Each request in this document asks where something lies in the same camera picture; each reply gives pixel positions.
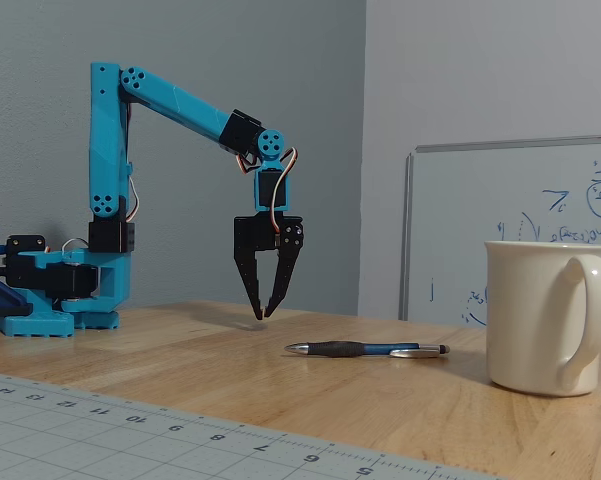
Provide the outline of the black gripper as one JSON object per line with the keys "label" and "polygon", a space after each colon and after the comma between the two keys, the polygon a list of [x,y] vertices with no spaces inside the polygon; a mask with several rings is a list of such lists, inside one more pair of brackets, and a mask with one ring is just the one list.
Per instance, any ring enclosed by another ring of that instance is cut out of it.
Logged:
{"label": "black gripper", "polygon": [[278,229],[275,229],[269,214],[240,216],[234,219],[234,260],[257,320],[263,319],[263,309],[259,299],[255,252],[278,252],[273,290],[264,309],[264,316],[270,317],[287,294],[296,261],[304,244],[301,217],[276,214],[274,219]]}

